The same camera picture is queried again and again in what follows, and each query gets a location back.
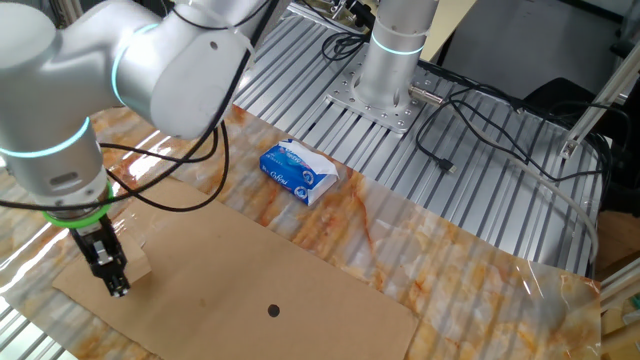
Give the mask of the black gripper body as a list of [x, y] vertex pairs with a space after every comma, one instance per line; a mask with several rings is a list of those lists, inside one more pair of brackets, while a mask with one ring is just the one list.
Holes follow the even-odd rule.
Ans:
[[124, 267], [124, 253], [110, 219], [72, 229], [71, 235], [92, 269]]

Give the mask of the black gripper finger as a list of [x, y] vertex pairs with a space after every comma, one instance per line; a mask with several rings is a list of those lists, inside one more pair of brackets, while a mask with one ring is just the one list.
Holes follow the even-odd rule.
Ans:
[[101, 278], [112, 297], [123, 297], [129, 289], [129, 281], [124, 274], [127, 258], [118, 241], [96, 241], [92, 244], [96, 260], [90, 265], [94, 276]]

